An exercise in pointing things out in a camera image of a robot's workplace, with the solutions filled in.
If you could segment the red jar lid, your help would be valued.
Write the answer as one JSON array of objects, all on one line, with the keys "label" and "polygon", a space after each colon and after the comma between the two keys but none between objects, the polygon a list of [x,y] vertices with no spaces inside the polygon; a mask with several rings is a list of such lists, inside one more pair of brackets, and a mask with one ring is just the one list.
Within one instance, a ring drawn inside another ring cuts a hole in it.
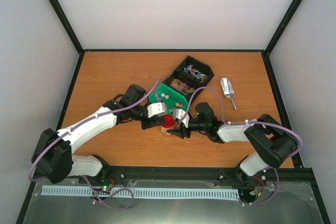
[{"label": "red jar lid", "polygon": [[172,117],[170,114],[166,114],[163,116],[163,122],[164,124],[162,125],[163,128],[171,128],[175,124],[175,119]]}]

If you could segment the black bin with lollipops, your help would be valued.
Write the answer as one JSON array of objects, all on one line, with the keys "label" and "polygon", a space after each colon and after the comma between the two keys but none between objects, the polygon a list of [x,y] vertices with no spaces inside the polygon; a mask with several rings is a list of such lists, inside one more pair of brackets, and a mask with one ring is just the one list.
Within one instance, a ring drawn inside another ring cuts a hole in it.
[{"label": "black bin with lollipops", "polygon": [[209,65],[190,55],[186,56],[176,67],[176,70],[185,73],[190,79],[196,81],[198,87],[207,86],[214,77],[214,73]]}]

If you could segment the clear plastic jar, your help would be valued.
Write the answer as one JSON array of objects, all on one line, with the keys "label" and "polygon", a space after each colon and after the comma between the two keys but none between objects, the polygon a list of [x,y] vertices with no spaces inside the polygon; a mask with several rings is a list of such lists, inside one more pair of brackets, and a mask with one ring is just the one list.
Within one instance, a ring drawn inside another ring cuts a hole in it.
[{"label": "clear plastic jar", "polygon": [[162,126],[161,127],[161,133],[165,137],[172,136],[173,134],[170,133],[170,130],[173,130],[173,129],[174,129],[174,126],[171,126],[171,127]]}]

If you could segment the silver metal scoop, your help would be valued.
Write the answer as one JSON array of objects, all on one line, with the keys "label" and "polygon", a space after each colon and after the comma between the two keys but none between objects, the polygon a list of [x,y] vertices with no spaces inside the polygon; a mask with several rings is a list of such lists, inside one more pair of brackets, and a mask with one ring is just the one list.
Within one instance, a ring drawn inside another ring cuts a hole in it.
[{"label": "silver metal scoop", "polygon": [[224,96],[231,100],[234,110],[237,110],[237,106],[233,99],[235,93],[234,93],[234,89],[233,89],[231,82],[227,78],[221,78],[220,83],[223,89]]}]

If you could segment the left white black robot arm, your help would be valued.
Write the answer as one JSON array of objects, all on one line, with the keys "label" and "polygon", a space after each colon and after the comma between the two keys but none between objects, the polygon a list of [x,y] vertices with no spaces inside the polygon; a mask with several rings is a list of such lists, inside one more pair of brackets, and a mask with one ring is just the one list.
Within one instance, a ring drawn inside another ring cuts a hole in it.
[{"label": "left white black robot arm", "polygon": [[150,129],[164,124],[167,106],[161,100],[151,103],[153,90],[147,92],[132,84],[125,94],[119,94],[107,101],[95,113],[64,129],[42,132],[33,153],[28,178],[34,181],[34,172],[57,184],[67,177],[91,177],[95,183],[104,183],[109,177],[109,164],[99,155],[75,155],[84,143],[101,132],[117,125],[139,121],[142,129]]}]

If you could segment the black aluminium frame rail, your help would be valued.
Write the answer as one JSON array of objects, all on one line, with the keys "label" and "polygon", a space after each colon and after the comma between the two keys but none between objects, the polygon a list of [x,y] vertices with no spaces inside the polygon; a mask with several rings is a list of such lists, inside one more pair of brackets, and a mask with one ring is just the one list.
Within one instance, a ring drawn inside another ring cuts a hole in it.
[{"label": "black aluminium frame rail", "polygon": [[279,168],[276,172],[268,169],[248,177],[236,168],[187,168],[187,167],[133,167],[109,166],[105,167],[99,175],[88,177],[95,185],[110,184],[125,186],[135,180],[177,180],[177,181],[205,181],[214,182],[220,186],[234,188],[247,188],[263,182],[268,185],[276,182],[279,177],[281,182],[310,182],[316,183],[311,168]]}]

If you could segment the green plastic candy bin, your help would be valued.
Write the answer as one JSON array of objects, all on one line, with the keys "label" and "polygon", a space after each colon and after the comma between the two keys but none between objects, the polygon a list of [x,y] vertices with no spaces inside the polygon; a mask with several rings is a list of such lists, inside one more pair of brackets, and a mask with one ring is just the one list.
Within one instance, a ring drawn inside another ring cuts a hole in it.
[{"label": "green plastic candy bin", "polygon": [[185,96],[163,83],[157,87],[156,93],[153,92],[149,96],[151,103],[158,102],[158,99],[166,104],[168,114],[170,115],[173,114],[174,109],[186,111],[188,107],[188,101]]}]

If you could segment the black bin with popsicle candies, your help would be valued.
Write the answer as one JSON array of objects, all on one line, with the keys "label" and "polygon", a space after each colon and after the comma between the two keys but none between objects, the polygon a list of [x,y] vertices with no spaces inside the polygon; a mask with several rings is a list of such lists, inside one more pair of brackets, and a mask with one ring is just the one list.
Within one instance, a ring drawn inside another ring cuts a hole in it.
[{"label": "black bin with popsicle candies", "polygon": [[163,83],[181,94],[187,102],[190,102],[194,91],[202,86],[202,83],[196,77],[184,71],[177,70],[174,70]]}]

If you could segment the metal sheet panel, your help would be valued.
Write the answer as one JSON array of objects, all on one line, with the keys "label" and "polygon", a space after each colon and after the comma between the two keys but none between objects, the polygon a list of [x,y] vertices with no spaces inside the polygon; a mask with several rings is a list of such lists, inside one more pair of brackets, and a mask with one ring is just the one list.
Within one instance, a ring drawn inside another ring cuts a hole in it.
[{"label": "metal sheet panel", "polygon": [[[255,190],[238,190],[239,199],[135,199],[77,196],[42,196],[36,184],[18,223],[323,223],[322,214],[306,182],[276,184]],[[232,189],[207,182],[136,180],[132,188]],[[51,186],[87,186],[66,180]]]}]

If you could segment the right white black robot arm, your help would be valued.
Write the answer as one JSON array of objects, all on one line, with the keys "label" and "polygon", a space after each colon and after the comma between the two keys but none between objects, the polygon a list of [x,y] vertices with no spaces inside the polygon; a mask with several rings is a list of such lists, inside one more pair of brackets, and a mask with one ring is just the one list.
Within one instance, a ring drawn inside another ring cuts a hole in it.
[{"label": "right white black robot arm", "polygon": [[236,180],[248,184],[252,177],[267,168],[278,168],[302,148],[302,139],[292,130],[281,126],[269,114],[243,122],[223,122],[217,119],[208,103],[199,103],[196,117],[176,109],[172,118],[179,128],[168,133],[179,138],[189,138],[192,132],[200,132],[214,143],[249,142],[254,153],[245,157],[235,167]]}]

